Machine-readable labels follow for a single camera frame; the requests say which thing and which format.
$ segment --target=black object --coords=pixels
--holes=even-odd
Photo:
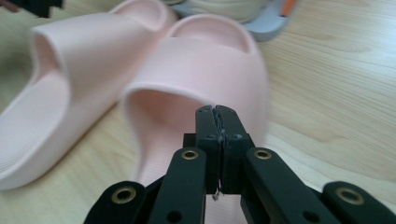
[[[38,17],[49,18],[51,7],[63,7],[63,0],[8,0]]]
[[[240,194],[248,223],[381,223],[396,216],[365,190],[346,182],[322,193],[307,187],[272,150],[255,147],[235,111],[199,108],[196,133],[185,133],[165,176],[148,187],[108,188],[84,223],[204,223],[205,195]]]

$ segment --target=pink slide sandal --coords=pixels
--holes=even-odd
[[[35,70],[0,117],[0,189],[43,175],[111,106],[176,21],[161,1],[126,1],[32,31]]]
[[[166,173],[183,133],[195,133],[203,105],[234,109],[256,146],[262,146],[268,101],[262,54],[237,22],[216,15],[178,21],[125,90],[121,108],[140,148],[137,182]],[[206,200],[206,223],[244,223],[239,198]]]

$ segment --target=orange object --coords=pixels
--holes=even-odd
[[[280,16],[282,17],[288,17],[289,14],[291,13],[291,10],[294,8],[294,5],[296,4],[297,0],[286,0],[285,5],[282,8],[282,13]]]

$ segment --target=metal rivet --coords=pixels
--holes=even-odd
[[[198,157],[198,152],[193,151],[193,150],[188,150],[183,153],[181,153],[181,157],[185,160],[194,160]]]
[[[361,194],[359,194],[354,189],[338,188],[335,190],[335,193],[339,198],[344,200],[346,203],[351,203],[355,205],[364,204],[363,196],[361,196]]]
[[[128,203],[136,196],[136,190],[132,187],[121,187],[111,195],[113,203]]]
[[[262,150],[262,149],[256,150],[254,152],[254,155],[257,158],[259,158],[260,160],[269,160],[272,157],[272,155],[271,155],[271,153],[269,151],[265,151],[265,150]]]

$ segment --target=wooden floor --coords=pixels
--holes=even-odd
[[[68,0],[50,20],[0,8],[0,111],[31,75],[31,27],[119,2]],[[396,212],[396,2],[303,0],[281,35],[260,47],[271,89],[267,147],[306,185],[351,182]],[[82,223],[134,163],[114,107],[43,177],[0,192],[0,223]]]

